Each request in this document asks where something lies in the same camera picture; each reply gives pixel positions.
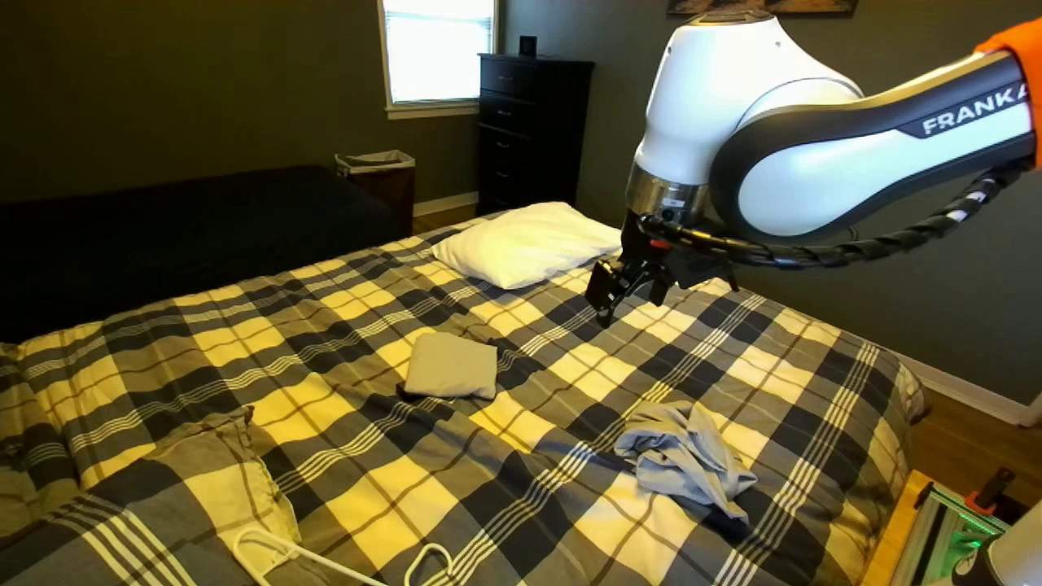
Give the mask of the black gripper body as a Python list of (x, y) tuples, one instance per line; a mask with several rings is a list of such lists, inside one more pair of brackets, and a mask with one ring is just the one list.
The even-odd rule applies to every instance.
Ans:
[(680, 244), (647, 229), (644, 214), (628, 214), (623, 229), (618, 284), (625, 295), (647, 301), (653, 279), (698, 286), (702, 279), (733, 279), (729, 262), (699, 244)]

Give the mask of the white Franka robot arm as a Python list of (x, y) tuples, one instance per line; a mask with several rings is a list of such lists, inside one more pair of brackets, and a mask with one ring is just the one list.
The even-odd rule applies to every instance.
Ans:
[(623, 254), (587, 301), (610, 320), (747, 268), (910, 250), (1042, 162), (1042, 18), (866, 94), (751, 5), (672, 33), (628, 177)]

